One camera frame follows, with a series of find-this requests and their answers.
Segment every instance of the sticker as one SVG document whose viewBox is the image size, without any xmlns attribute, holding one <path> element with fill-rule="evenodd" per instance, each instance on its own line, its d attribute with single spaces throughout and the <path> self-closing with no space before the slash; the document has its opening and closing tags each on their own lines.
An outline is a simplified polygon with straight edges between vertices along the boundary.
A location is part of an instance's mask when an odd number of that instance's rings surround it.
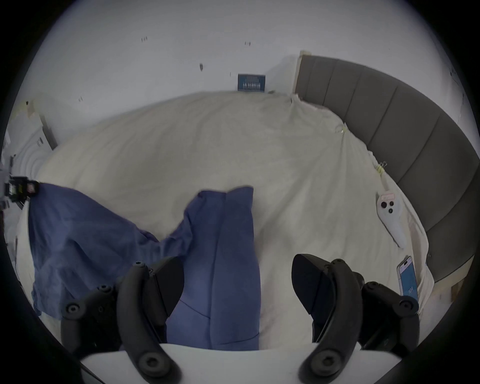
<svg viewBox="0 0 480 384">
<path fill-rule="evenodd" d="M 383 201 L 383 200 L 395 200 L 395 194 L 387 193 L 386 195 L 380 196 L 380 201 Z"/>
<path fill-rule="evenodd" d="M 239 74 L 238 90 L 244 92 L 265 92 L 265 75 Z"/>
</svg>

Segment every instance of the screw hole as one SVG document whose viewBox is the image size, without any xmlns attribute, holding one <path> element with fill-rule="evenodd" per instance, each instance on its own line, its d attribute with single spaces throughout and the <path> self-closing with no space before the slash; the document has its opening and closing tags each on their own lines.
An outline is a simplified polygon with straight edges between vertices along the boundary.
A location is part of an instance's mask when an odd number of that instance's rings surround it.
<svg viewBox="0 0 480 384">
<path fill-rule="evenodd" d="M 154 367 L 156 367 L 156 366 L 158 365 L 158 360 L 155 359 L 155 358 L 153 358 L 153 357 L 151 357 L 151 358 L 149 358 L 149 359 L 146 361 L 146 363 L 147 363 L 147 365 L 148 365 L 149 367 L 154 368 Z"/>
</svg>

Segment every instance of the smartphone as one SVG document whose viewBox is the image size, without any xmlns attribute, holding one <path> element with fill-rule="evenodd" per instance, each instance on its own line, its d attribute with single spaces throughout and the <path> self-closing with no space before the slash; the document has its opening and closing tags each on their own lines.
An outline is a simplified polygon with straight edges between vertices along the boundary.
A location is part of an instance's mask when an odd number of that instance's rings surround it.
<svg viewBox="0 0 480 384">
<path fill-rule="evenodd" d="M 413 268 L 413 260 L 411 256 L 407 256 L 405 261 L 396 268 L 396 273 L 400 284 L 400 294 L 413 297 L 418 301 L 417 279 L 415 278 L 415 269 Z"/>
</svg>

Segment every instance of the bed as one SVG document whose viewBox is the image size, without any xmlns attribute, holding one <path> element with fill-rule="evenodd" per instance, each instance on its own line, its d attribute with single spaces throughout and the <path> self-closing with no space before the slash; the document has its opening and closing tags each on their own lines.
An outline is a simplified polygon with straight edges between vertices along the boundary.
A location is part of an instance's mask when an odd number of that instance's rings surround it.
<svg viewBox="0 0 480 384">
<path fill-rule="evenodd" d="M 343 258 L 397 292 L 396 266 L 412 255 L 423 308 L 434 282 L 473 254 L 473 148 L 431 101 L 357 64 L 302 56 L 295 93 L 202 93 L 142 108 L 60 145 L 37 179 L 79 190 L 159 239 L 199 190 L 253 186 L 261 349 L 311 342 L 311 318 L 290 280 L 297 253 Z M 404 204 L 404 250 L 376 213 L 387 190 Z M 17 272 L 31 300 L 26 211 Z M 58 321 L 41 318 L 59 338 Z"/>
</svg>

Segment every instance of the white wall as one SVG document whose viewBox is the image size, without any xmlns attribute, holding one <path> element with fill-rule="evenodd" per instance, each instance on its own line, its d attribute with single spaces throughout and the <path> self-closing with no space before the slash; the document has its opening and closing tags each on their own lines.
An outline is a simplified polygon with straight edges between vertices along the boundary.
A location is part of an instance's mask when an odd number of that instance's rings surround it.
<svg viewBox="0 0 480 384">
<path fill-rule="evenodd" d="M 480 154 L 448 59 L 416 13 L 394 0 L 79 1 L 42 44 L 17 106 L 33 101 L 61 143 L 143 105 L 236 89 L 239 72 L 266 74 L 267 91 L 290 92 L 302 49 L 390 74 L 454 121 L 462 109 L 461 128 Z"/>
</svg>

